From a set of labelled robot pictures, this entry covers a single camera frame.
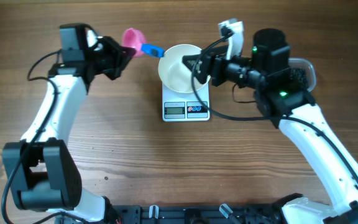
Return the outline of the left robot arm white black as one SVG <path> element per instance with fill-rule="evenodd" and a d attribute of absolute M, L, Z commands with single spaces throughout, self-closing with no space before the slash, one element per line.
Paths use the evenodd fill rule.
<path fill-rule="evenodd" d="M 108 198 L 84 189 L 67 142 L 95 76 L 119 78 L 136 51 L 88 24 L 64 24 L 59 31 L 62 46 L 44 77 L 47 92 L 40 109 L 21 139 L 2 150 L 7 174 L 2 217 L 8 220 L 12 198 L 19 210 L 47 212 L 61 222 L 122 223 Z"/>

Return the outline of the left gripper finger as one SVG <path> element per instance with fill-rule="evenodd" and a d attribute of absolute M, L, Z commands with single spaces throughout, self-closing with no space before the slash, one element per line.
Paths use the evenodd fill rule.
<path fill-rule="evenodd" d="M 121 50 L 124 58 L 133 58 L 136 54 L 136 49 L 132 47 L 121 46 Z"/>
<path fill-rule="evenodd" d="M 121 76 L 121 73 L 126 69 L 129 62 L 132 60 L 132 57 L 122 57 L 118 64 L 115 66 L 113 71 L 113 79 L 117 79 Z"/>

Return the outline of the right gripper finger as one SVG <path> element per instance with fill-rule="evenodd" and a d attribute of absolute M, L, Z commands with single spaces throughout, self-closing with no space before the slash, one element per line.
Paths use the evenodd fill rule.
<path fill-rule="evenodd" d="M 205 84 L 209 81 L 211 69 L 209 67 L 195 67 L 193 75 L 200 84 Z"/>
<path fill-rule="evenodd" d="M 193 67 L 195 67 L 196 73 L 205 73 L 208 71 L 208 59 L 207 56 L 202 56 L 199 60 L 197 58 L 200 55 L 184 55 L 182 56 L 182 63 L 185 65 L 185 67 L 192 71 Z"/>

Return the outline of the pink scoop blue handle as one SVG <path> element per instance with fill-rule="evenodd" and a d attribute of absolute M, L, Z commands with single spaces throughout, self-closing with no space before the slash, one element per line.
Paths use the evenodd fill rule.
<path fill-rule="evenodd" d="M 164 49 L 156 45 L 148 44 L 142 31 L 129 28 L 122 35 L 122 45 L 135 50 L 134 57 L 140 57 L 144 54 L 151 57 L 162 58 Z"/>

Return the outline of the white digital kitchen scale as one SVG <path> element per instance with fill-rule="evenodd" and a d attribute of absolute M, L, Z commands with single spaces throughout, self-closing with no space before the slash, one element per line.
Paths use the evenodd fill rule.
<path fill-rule="evenodd" d="M 162 119 L 165 122 L 207 121 L 210 113 L 193 93 L 177 93 L 162 85 Z"/>

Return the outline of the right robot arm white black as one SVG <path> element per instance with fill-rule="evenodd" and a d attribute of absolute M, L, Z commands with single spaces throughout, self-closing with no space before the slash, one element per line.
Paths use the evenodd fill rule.
<path fill-rule="evenodd" d="M 220 38 L 182 63 L 191 81 L 214 86 L 230 81 L 254 90 L 261 120 L 269 120 L 301 151 L 326 189 L 330 205 L 289 195 L 274 205 L 274 223 L 358 223 L 358 163 L 327 124 L 309 92 L 305 72 L 290 66 L 290 46 L 278 29 L 253 37 L 252 55 L 244 58 L 235 41 L 242 34 L 223 27 Z"/>

